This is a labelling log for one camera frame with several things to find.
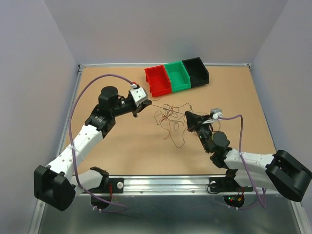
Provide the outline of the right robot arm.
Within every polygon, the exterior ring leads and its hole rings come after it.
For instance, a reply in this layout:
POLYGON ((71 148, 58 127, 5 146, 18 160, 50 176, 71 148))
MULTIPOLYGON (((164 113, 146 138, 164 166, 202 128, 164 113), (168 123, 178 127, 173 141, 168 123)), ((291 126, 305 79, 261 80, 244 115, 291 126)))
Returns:
POLYGON ((273 154, 254 154, 230 147, 222 131, 213 131, 212 123, 224 120, 221 109, 208 115, 185 112, 187 130, 196 132, 203 149, 218 168, 227 170, 224 184, 229 190, 238 187, 269 189, 285 198, 300 202, 312 180, 311 171, 285 150, 273 154))

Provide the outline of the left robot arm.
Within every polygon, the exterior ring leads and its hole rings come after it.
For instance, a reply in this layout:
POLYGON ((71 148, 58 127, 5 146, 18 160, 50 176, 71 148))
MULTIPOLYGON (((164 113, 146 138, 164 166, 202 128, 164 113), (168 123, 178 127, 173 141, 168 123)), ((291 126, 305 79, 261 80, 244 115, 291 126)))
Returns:
POLYGON ((70 144, 54 160, 35 169, 35 198, 64 211, 81 193, 89 194, 91 189, 104 192, 109 187, 109 174, 105 170, 92 167, 79 175, 77 166, 108 135, 116 117, 127 113, 137 117, 151 103, 145 89, 137 84, 130 86, 127 97, 119 96, 116 87, 104 87, 77 136, 70 137, 70 144))

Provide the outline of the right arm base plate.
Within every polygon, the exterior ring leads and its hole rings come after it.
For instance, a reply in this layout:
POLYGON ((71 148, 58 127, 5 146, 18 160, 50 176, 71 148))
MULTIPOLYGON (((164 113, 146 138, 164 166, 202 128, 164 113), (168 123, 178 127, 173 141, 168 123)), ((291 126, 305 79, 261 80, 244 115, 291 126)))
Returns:
POLYGON ((209 180, 209 187, 212 193, 230 193, 230 192, 253 192, 252 187, 242 187, 231 177, 213 176, 209 180))

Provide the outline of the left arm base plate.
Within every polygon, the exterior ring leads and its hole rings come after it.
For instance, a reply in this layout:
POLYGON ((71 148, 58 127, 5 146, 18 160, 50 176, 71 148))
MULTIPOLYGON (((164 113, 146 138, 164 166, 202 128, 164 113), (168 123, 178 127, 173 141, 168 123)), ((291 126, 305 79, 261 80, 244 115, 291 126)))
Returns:
POLYGON ((99 184, 90 188, 86 188, 94 194, 122 194, 124 191, 124 178, 122 177, 101 177, 99 184))

